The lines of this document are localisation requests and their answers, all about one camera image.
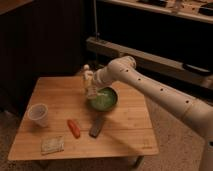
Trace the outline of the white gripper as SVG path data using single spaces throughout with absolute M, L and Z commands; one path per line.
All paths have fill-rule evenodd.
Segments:
M 85 89 L 85 95 L 87 95 L 87 91 L 89 88 L 97 89 L 97 87 L 93 84 L 93 71 L 90 69 L 90 66 L 88 64 L 85 64 L 83 66 L 83 84 Z

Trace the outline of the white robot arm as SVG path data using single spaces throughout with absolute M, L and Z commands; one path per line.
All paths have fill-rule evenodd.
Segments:
M 111 60 L 93 72 L 83 66 L 83 80 L 87 99 L 98 96 L 98 91 L 120 81 L 132 86 L 170 112 L 205 140 L 199 171 L 213 171 L 213 106 L 194 96 L 148 78 L 135 70 L 131 56 Z

